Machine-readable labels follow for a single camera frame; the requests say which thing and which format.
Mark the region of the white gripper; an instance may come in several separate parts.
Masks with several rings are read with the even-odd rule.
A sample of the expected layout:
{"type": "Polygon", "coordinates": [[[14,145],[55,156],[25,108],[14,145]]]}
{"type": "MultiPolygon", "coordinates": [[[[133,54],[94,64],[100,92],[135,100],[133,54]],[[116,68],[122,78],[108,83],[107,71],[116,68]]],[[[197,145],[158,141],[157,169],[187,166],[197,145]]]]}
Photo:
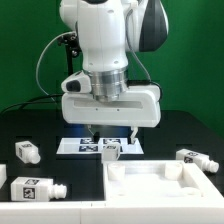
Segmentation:
{"type": "Polygon", "coordinates": [[[65,93],[62,114],[67,123],[86,124],[97,144],[100,133],[91,125],[129,126],[130,144],[135,143],[138,127],[155,127],[161,118],[160,89],[156,85],[130,86],[112,102],[96,101],[91,94],[65,93]]]}

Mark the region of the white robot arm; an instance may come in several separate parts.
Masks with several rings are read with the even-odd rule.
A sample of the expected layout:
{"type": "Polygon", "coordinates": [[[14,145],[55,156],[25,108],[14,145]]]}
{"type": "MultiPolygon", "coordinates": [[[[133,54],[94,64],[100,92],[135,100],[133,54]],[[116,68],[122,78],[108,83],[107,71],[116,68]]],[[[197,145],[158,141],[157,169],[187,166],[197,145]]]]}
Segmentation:
{"type": "Polygon", "coordinates": [[[82,70],[61,84],[62,113],[72,124],[154,127],[158,84],[130,84],[128,52],[155,51],[168,36],[161,0],[61,0],[62,21],[83,54],[82,70]]]}

